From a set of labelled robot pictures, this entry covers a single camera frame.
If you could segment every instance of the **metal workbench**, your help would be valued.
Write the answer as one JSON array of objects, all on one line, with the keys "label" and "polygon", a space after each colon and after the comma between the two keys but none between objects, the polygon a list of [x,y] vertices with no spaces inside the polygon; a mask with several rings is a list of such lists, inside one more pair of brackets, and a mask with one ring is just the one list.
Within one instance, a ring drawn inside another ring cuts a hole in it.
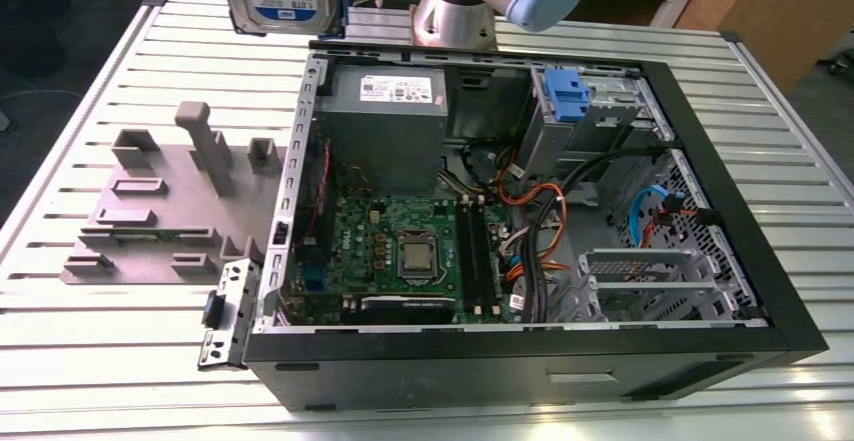
[{"label": "metal workbench", "polygon": [[[408,19],[356,9],[352,37],[406,43]],[[144,127],[157,143],[189,144],[172,119],[177,103],[195,100],[213,107],[229,143],[287,144],[308,38],[239,36],[224,1],[169,0],[140,8],[0,231],[0,433],[854,438],[851,185],[750,54],[709,32],[567,23],[531,35],[504,22],[498,32],[503,50],[670,64],[830,351],[675,402],[394,413],[288,413],[251,372],[196,372],[207,288],[65,286],[63,261],[109,177],[119,130]]]}]

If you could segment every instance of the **red cable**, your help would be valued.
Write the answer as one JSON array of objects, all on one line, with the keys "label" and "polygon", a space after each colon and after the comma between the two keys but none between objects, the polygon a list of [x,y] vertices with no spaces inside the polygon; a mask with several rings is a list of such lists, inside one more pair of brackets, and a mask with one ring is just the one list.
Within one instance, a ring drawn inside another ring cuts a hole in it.
[{"label": "red cable", "polygon": [[315,222],[318,221],[318,212],[320,211],[320,204],[323,203],[323,198],[326,196],[326,183],[330,178],[330,165],[331,163],[331,155],[330,155],[330,140],[326,140],[326,164],[323,166],[323,179],[320,180],[320,189],[318,190],[318,197],[315,198],[315,208],[311,213],[311,221],[308,223],[308,229],[306,230],[306,234],[303,235],[303,239],[296,246],[302,246],[306,242],[306,239],[311,235],[311,232],[315,229]]}]

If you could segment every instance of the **metal chassis frame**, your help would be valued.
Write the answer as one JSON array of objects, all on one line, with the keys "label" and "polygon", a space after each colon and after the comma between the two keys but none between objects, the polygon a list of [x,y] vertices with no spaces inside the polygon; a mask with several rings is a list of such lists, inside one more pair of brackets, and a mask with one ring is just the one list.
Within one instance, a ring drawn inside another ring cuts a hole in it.
[{"label": "metal chassis frame", "polygon": [[[403,64],[480,64],[486,67],[578,66],[591,63],[639,69],[650,79],[652,94],[670,119],[682,149],[687,153],[698,182],[703,186],[713,207],[721,212],[730,243],[742,256],[742,266],[754,283],[771,327],[742,330],[679,329],[619,331],[534,331],[534,332],[452,332],[452,333],[323,333],[322,335],[267,334],[267,327],[258,323],[248,337],[244,362],[311,363],[331,360],[372,359],[451,359],[512,356],[572,356],[606,354],[666,353],[750,353],[771,352],[773,359],[763,365],[786,365],[827,349],[818,328],[789,281],[786,272],[735,182],[726,171],[709,136],[697,119],[670,68],[663,63],[612,59],[579,58],[559,55],[531,55],[478,51],[450,51],[440,48],[403,47],[358,43],[312,43],[315,55],[310,57],[306,74],[308,80],[300,91],[295,119],[294,138],[288,151],[288,172],[302,172],[300,148],[308,136],[311,107],[319,84],[326,76],[320,59],[348,56],[366,64],[396,62]],[[286,202],[296,193],[299,174],[283,177],[283,206],[276,212],[276,222],[290,226],[294,206]],[[268,249],[267,263],[276,256],[279,262],[287,249]],[[264,294],[275,282],[278,273],[264,273],[259,289],[259,310],[263,311]],[[503,336],[495,342],[495,336]]]}]

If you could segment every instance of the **wire bundle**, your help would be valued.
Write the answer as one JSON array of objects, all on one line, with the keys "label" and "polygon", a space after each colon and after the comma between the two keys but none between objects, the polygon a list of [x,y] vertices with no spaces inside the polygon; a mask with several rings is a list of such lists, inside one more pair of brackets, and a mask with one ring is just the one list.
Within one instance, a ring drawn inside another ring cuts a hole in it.
[{"label": "wire bundle", "polygon": [[[667,148],[663,146],[652,146],[644,148],[624,148],[618,151],[611,151],[600,154],[595,158],[582,163],[570,175],[560,183],[560,192],[571,192],[582,179],[602,165],[614,161],[618,158],[626,156],[658,156],[664,154]],[[522,322],[543,323],[547,316],[547,287],[546,276],[543,267],[539,260],[539,253],[536,250],[536,235],[540,230],[540,226],[546,221],[546,217],[551,209],[554,209],[555,202],[558,202],[558,196],[551,195],[536,212],[534,221],[531,221],[528,232],[522,240],[522,269],[524,273],[526,282],[526,296],[524,296],[524,308],[522,313]],[[560,196],[560,202],[566,203],[563,196]]]}]

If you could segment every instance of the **metal bracket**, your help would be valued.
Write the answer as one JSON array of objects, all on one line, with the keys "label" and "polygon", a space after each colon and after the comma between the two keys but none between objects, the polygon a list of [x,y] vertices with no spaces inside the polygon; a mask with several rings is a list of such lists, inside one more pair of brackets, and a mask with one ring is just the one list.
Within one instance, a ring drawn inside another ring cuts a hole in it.
[{"label": "metal bracket", "polygon": [[201,321],[208,328],[199,354],[199,371],[243,370],[260,267],[249,259],[225,263],[211,292]]}]

